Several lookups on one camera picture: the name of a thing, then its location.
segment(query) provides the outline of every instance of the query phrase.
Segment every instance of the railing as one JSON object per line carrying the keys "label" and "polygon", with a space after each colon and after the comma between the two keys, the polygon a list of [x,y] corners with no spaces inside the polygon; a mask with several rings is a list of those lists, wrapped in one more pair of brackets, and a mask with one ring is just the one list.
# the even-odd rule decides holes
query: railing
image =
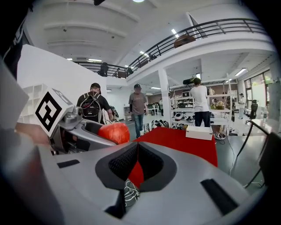
{"label": "railing", "polygon": [[129,65],[132,71],[128,75],[174,48],[212,35],[235,32],[267,34],[262,24],[253,19],[231,18],[198,24],[177,32],[178,38],[173,34],[145,51]]}
{"label": "railing", "polygon": [[103,64],[100,62],[75,62],[101,76],[113,76],[118,78],[126,78],[128,76],[128,71],[126,67]]}

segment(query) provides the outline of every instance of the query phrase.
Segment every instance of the storage box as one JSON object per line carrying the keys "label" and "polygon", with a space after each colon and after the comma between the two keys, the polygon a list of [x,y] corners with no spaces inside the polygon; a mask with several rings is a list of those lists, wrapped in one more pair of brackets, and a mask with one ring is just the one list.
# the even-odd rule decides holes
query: storage box
{"label": "storage box", "polygon": [[213,131],[211,127],[194,127],[188,126],[186,129],[187,138],[196,138],[202,140],[211,140]]}

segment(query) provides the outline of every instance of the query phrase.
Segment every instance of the backpack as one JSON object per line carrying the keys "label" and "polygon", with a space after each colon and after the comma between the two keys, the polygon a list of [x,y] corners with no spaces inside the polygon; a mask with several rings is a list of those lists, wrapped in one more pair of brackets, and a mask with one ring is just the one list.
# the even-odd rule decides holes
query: backpack
{"label": "backpack", "polygon": [[80,104],[84,119],[97,121],[98,123],[101,122],[102,111],[98,101],[99,97],[100,94],[98,93],[95,93],[94,96],[89,95],[88,93],[84,94],[85,100]]}

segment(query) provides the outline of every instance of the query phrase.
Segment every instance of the red table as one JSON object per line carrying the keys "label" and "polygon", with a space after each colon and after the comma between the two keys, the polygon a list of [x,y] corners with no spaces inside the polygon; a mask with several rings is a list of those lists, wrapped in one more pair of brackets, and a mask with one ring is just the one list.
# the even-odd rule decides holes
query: red table
{"label": "red table", "polygon": [[[166,146],[168,148],[199,156],[214,166],[218,166],[214,136],[211,141],[186,138],[185,131],[157,127],[149,133],[134,140],[134,142],[149,142]],[[137,162],[133,168],[131,174],[129,175],[129,179],[138,187],[142,182],[144,182],[144,175],[139,162]]]}

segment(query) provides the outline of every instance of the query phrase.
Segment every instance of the red ball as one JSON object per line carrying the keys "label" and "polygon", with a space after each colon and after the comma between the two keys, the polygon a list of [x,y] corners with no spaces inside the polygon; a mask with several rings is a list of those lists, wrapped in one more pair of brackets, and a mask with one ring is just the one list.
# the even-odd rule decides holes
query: red ball
{"label": "red ball", "polygon": [[130,132],[124,123],[107,124],[100,128],[98,135],[107,138],[117,144],[130,141]]}

